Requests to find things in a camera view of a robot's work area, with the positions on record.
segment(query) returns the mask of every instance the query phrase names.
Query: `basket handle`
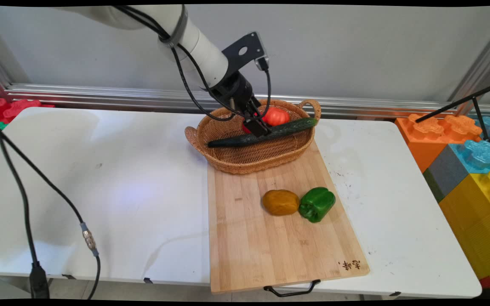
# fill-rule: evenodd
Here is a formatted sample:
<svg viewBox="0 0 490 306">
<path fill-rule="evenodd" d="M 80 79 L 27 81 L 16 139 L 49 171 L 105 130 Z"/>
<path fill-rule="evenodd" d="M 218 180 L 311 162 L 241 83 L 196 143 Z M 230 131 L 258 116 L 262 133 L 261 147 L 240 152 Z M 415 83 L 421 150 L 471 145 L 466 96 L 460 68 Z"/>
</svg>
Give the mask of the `basket handle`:
<svg viewBox="0 0 490 306">
<path fill-rule="evenodd" d="M 193 128 L 192 126 L 187 126 L 185 128 L 185 136 L 186 136 L 186 139 L 188 139 L 188 142 L 194 148 L 196 148 L 196 150 L 199 153 L 202 153 L 203 154 L 204 151 L 202 150 L 202 147 L 200 147 L 200 145 L 198 144 L 197 137 L 196 137 L 196 132 L 197 132 L 197 130 L 195 128 Z"/>
<path fill-rule="evenodd" d="M 313 106 L 313 111 L 315 112 L 315 119 L 317 119 L 317 121 L 321 120 L 321 105 L 317 102 L 317 100 L 305 99 L 298 106 L 300 108 L 303 108 L 304 105 L 306 105 L 306 104 Z"/>
</svg>

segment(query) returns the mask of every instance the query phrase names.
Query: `wicker basket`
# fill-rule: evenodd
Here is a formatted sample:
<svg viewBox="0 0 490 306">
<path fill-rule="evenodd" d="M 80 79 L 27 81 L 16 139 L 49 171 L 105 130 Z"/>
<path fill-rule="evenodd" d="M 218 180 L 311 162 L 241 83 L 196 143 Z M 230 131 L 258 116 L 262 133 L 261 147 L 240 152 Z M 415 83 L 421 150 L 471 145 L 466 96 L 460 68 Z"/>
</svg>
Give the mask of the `wicker basket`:
<svg viewBox="0 0 490 306">
<path fill-rule="evenodd" d="M 264 112 L 266 100 L 260 100 L 259 108 Z M 314 99 L 306 99 L 299 106 L 278 99 L 270 102 L 270 108 L 276 107 L 290 114 L 290 120 L 308 118 L 309 114 L 302 110 L 305 104 L 310 104 L 315 110 L 315 118 L 321 119 L 321 106 Z M 213 116 L 227 118 L 231 112 L 226 108 L 219 108 L 211 113 Z M 198 129 L 189 126 L 185 129 L 188 141 L 201 153 L 215 169 L 220 171 L 245 174 L 264 170 L 270 167 L 293 161 L 304 153 L 309 147 L 315 128 L 302 130 L 282 138 L 260 142 L 245 147 L 208 147 L 207 143 L 215 139 L 234 137 L 245 134 L 242 130 L 243 118 L 234 116 L 232 120 L 221 122 L 206 116 L 200 121 Z"/>
</svg>

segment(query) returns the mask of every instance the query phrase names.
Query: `floor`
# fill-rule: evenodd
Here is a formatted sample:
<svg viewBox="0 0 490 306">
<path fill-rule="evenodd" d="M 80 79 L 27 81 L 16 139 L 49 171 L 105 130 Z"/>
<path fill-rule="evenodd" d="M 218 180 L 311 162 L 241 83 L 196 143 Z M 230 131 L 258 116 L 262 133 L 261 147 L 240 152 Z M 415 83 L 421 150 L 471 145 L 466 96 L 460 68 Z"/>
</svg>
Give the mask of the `floor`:
<svg viewBox="0 0 490 306">
<path fill-rule="evenodd" d="M 0 277 L 6 283 L 28 290 L 26 277 Z M 51 298 L 86 300 L 94 282 L 74 279 L 52 279 L 49 284 Z M 183 302 L 317 302 L 346 300 L 381 300 L 379 296 L 329 294 L 312 292 L 307 295 L 279 298 L 264 290 L 211 294 L 209 287 L 154 285 L 151 283 L 119 283 L 100 281 L 93 300 L 165 300 Z"/>
</svg>

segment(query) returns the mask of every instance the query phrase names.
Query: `black plug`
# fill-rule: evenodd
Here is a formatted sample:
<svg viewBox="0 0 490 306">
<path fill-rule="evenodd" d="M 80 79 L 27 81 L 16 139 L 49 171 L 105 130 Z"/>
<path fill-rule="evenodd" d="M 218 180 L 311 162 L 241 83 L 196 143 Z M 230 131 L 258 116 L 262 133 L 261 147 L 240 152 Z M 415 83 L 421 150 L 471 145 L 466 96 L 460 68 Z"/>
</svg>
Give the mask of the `black plug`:
<svg viewBox="0 0 490 306">
<path fill-rule="evenodd" d="M 31 264 L 31 273 L 29 274 L 29 290 L 31 298 L 50 298 L 48 292 L 48 281 L 46 273 L 39 261 Z"/>
<path fill-rule="evenodd" d="M 256 60 L 256 66 L 262 70 L 262 71 L 266 71 L 268 70 L 268 60 L 266 57 L 261 57 L 261 58 L 258 58 Z"/>
</svg>

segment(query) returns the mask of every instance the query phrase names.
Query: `cutting board handle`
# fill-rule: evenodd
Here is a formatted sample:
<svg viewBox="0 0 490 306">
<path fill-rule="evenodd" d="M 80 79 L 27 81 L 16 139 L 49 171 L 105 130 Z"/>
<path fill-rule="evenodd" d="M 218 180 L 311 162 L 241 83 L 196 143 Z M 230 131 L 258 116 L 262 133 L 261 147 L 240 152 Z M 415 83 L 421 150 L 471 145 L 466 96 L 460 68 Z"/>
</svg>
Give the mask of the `cutting board handle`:
<svg viewBox="0 0 490 306">
<path fill-rule="evenodd" d="M 321 105 L 315 99 L 305 99 L 298 106 L 304 108 L 304 105 L 309 104 L 313 106 L 313 111 L 315 112 L 315 119 L 317 121 L 321 120 Z"/>
<path fill-rule="evenodd" d="M 289 294 L 280 294 L 272 286 L 265 286 L 264 290 L 270 291 L 270 292 L 272 292 L 272 294 L 275 294 L 276 296 L 278 296 L 280 298 L 284 298 L 286 296 L 306 295 L 306 294 L 309 294 L 309 292 L 311 292 L 313 290 L 313 287 L 315 287 L 315 285 L 317 285 L 320 282 L 321 282 L 320 279 L 316 279 L 316 280 L 311 282 L 311 286 L 309 287 L 309 289 L 307 291 L 290 292 Z"/>
</svg>

